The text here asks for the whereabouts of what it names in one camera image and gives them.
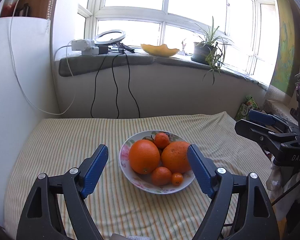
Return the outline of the white gloved right hand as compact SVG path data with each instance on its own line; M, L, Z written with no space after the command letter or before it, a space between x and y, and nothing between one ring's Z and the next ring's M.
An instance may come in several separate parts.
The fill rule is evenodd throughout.
M279 167L272 161L270 169L271 173L266 181L270 200L277 200L277 198L286 193L274 204L276 220L281 221L285 218L294 202L300 204L300 172L296 172L291 178L284 181L283 175L289 174L293 170L292 167Z

